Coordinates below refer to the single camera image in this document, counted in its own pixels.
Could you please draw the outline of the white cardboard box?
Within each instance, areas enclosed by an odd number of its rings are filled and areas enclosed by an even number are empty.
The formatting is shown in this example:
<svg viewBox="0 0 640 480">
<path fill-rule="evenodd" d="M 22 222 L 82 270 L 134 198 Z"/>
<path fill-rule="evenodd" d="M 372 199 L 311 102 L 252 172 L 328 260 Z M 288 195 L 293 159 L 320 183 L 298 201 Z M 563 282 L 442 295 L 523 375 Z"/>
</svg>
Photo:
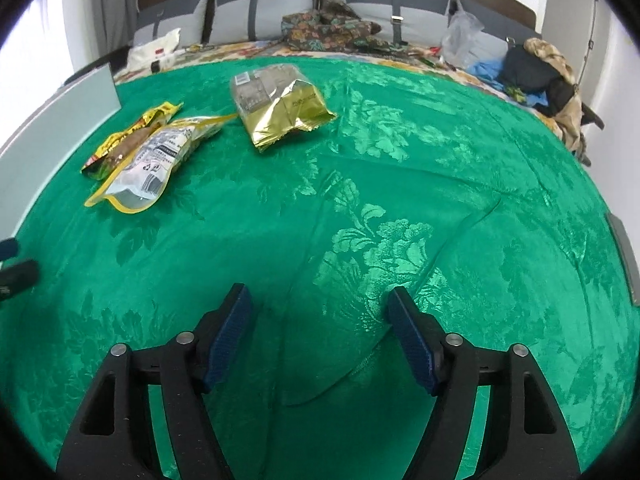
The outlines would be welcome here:
<svg viewBox="0 0 640 480">
<path fill-rule="evenodd" d="M 56 92 L 1 147 L 0 232 L 17 233 L 37 198 L 81 144 L 120 110 L 107 64 Z"/>
</svg>

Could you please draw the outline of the blue cloth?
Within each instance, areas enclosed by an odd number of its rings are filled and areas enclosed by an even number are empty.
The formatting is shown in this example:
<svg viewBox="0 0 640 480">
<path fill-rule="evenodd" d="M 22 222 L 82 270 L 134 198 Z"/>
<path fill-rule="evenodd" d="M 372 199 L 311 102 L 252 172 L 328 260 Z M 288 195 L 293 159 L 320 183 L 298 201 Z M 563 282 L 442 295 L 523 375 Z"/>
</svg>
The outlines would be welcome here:
<svg viewBox="0 0 640 480">
<path fill-rule="evenodd" d="M 534 107 L 537 104 L 547 106 L 548 99 L 546 92 L 526 93 L 521 89 L 513 86 L 506 86 L 498 81 L 498 76 L 502 70 L 503 60 L 494 58 L 493 60 L 476 62 L 465 69 L 465 71 L 483 81 L 491 88 L 506 94 L 511 100 L 528 107 Z"/>
</svg>

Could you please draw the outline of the black bag with clothes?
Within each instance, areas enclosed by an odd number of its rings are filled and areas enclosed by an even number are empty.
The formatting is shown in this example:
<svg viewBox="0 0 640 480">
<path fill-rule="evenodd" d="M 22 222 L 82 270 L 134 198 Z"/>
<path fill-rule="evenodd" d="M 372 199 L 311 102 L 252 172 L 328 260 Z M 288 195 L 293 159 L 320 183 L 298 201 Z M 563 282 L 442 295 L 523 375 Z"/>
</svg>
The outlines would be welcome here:
<svg viewBox="0 0 640 480">
<path fill-rule="evenodd" d="M 510 47 L 498 81 L 526 96 L 543 93 L 547 103 L 534 104 L 533 109 L 552 118 L 561 130 L 565 147 L 578 162 L 591 166 L 582 127 L 596 125 L 603 130 L 604 122 L 582 100 L 573 67 L 557 47 L 540 38 L 529 38 Z"/>
</svg>

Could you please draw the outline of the green floral bedspread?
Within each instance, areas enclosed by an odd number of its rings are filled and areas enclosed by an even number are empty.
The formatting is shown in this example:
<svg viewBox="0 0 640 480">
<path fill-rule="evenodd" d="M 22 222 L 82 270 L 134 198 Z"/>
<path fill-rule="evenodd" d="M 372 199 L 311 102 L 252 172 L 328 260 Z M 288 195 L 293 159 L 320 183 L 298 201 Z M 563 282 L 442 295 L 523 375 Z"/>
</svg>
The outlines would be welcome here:
<svg viewBox="0 0 640 480">
<path fill-rule="evenodd" d="M 122 107 L 25 219 L 40 283 L 1 310 L 1 396 L 48 463 L 108 349 L 163 344 L 234 283 L 254 299 L 226 379 L 206 399 L 239 479 L 398 479 L 434 404 L 383 316 L 402 286 L 479 347 L 532 350 L 579 461 L 625 420 L 639 312 L 588 174 L 525 110 L 371 64 L 301 58 L 333 122 L 254 148 L 229 122 L 140 214 L 86 206 L 81 165 L 145 110 L 234 109 L 231 79 L 192 66 L 122 84 Z"/>
</svg>

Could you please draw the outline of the grey pillow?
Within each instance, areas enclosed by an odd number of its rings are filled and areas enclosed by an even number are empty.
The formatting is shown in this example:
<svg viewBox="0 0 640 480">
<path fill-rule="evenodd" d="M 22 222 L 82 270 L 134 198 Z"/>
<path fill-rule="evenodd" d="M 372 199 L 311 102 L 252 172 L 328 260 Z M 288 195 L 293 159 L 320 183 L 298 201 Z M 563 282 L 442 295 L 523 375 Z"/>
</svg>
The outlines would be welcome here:
<svg viewBox="0 0 640 480">
<path fill-rule="evenodd" d="M 381 27 L 376 36 L 395 44 L 439 47 L 448 28 L 450 0 L 344 0 L 363 20 Z"/>
<path fill-rule="evenodd" d="M 206 36 L 209 44 L 277 40 L 282 18 L 306 13 L 314 0 L 213 0 L 213 18 Z"/>
<path fill-rule="evenodd" d="M 179 47 L 199 44 L 202 40 L 208 0 L 166 0 L 138 13 L 134 46 L 166 36 L 179 29 Z"/>
<path fill-rule="evenodd" d="M 454 16 L 457 11 L 472 14 L 483 25 L 471 42 L 470 52 L 464 61 L 466 66 L 477 62 L 502 60 L 510 47 L 524 44 L 529 38 L 541 37 L 535 29 L 488 9 L 474 0 L 450 0 L 450 16 Z"/>
</svg>

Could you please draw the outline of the dark floral clothing pile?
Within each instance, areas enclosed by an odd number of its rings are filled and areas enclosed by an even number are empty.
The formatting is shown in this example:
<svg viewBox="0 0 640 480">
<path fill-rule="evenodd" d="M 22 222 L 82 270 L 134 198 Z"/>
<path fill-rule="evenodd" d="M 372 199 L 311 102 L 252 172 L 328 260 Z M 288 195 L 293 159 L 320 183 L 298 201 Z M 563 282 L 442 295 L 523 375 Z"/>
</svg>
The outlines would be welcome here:
<svg viewBox="0 0 640 480">
<path fill-rule="evenodd" d="M 326 0 L 321 9 L 285 15 L 281 32 L 296 51 L 414 55 L 406 44 L 383 39 L 381 25 L 360 18 L 344 0 Z"/>
</svg>

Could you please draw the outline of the gold brown snack bag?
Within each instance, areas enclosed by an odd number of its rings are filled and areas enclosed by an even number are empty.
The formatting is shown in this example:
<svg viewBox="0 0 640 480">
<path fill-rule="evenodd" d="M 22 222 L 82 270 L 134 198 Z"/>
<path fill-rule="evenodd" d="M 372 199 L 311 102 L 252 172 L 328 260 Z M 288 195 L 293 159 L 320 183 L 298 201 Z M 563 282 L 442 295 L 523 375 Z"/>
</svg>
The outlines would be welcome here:
<svg viewBox="0 0 640 480">
<path fill-rule="evenodd" d="M 320 90 L 293 64 L 239 73 L 230 90 L 250 142 L 261 152 L 291 132 L 311 132 L 336 118 Z"/>
</svg>

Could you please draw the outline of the grey curtain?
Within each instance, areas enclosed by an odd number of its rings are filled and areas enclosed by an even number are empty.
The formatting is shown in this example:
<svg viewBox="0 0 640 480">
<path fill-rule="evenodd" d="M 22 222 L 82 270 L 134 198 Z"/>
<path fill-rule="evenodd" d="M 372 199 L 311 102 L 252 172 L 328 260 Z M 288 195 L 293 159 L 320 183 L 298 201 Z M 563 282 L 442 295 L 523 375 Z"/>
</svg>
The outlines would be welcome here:
<svg viewBox="0 0 640 480">
<path fill-rule="evenodd" d="M 99 56 L 130 44 L 137 23 L 137 0 L 91 0 Z"/>
</svg>

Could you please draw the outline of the grey pillow far right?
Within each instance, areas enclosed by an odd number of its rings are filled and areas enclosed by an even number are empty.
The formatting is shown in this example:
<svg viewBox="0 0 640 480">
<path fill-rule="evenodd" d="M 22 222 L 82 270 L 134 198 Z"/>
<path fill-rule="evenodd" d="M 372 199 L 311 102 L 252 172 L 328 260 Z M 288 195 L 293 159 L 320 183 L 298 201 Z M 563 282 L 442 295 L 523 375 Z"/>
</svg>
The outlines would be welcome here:
<svg viewBox="0 0 640 480">
<path fill-rule="evenodd" d="M 472 14 L 483 25 L 471 42 L 470 52 L 464 61 L 466 66 L 477 62 L 502 60 L 510 47 L 524 44 L 529 38 L 541 37 L 535 29 L 488 9 L 474 0 L 450 0 L 450 16 L 454 16 L 457 11 Z"/>
</svg>

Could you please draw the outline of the silver yellow-edged snack packet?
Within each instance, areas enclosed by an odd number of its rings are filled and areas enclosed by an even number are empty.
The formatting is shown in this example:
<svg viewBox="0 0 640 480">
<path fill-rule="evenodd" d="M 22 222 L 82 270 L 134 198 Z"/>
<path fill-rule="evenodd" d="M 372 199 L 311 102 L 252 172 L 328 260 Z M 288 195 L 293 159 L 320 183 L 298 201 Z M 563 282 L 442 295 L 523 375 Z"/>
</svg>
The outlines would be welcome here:
<svg viewBox="0 0 640 480">
<path fill-rule="evenodd" d="M 114 169 L 85 206 L 110 203 L 123 214 L 138 214 L 152 207 L 162 196 L 172 173 L 205 140 L 237 118 L 194 116 L 174 120 L 152 133 Z"/>
</svg>

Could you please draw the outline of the grey pillow far left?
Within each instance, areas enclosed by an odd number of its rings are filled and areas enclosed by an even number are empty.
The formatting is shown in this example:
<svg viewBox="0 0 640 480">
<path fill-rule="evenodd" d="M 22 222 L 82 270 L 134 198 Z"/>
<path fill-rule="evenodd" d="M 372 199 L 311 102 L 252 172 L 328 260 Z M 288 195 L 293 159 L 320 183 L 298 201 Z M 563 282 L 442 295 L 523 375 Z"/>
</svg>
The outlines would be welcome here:
<svg viewBox="0 0 640 480">
<path fill-rule="evenodd" d="M 179 29 L 179 47 L 199 44 L 202 40 L 208 0 L 166 0 L 138 13 L 134 46 L 166 36 Z"/>
</svg>

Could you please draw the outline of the yellow red small snack packet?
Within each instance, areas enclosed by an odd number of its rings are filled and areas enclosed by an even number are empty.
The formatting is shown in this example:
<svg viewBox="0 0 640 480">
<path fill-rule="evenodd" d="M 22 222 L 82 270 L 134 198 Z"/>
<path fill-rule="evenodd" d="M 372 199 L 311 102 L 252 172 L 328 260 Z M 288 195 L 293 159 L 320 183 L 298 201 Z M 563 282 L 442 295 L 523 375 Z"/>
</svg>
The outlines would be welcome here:
<svg viewBox="0 0 640 480">
<path fill-rule="evenodd" d="M 110 134 L 82 166 L 81 173 L 93 180 L 106 179 L 152 133 L 167 125 L 182 107 L 182 103 L 163 102 L 144 112 L 127 129 Z"/>
</svg>

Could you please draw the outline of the clear plastic bag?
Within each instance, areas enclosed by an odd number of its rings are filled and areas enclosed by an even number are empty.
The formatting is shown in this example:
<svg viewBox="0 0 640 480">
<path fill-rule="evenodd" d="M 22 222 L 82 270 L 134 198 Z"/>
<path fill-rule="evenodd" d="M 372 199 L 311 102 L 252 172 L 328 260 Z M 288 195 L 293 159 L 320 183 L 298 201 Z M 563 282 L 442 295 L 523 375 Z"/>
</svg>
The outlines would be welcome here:
<svg viewBox="0 0 640 480">
<path fill-rule="evenodd" d="M 476 36 L 484 29 L 484 24 L 472 13 L 459 10 L 452 17 L 442 37 L 440 55 L 442 59 L 457 68 L 469 65 L 471 49 Z"/>
</svg>

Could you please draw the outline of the white plastic bag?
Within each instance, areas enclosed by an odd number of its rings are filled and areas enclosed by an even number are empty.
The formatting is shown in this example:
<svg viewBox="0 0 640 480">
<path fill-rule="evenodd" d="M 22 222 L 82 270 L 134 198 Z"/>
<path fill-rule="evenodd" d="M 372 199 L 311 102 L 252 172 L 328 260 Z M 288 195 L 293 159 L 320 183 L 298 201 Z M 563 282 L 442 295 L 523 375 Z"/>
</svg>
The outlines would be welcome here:
<svg viewBox="0 0 640 480">
<path fill-rule="evenodd" d="M 180 44 L 180 28 L 174 28 L 166 35 L 158 37 L 141 46 L 132 47 L 127 55 L 126 69 L 150 70 L 156 66 L 159 70 L 168 70 L 177 63 L 177 50 Z"/>
</svg>

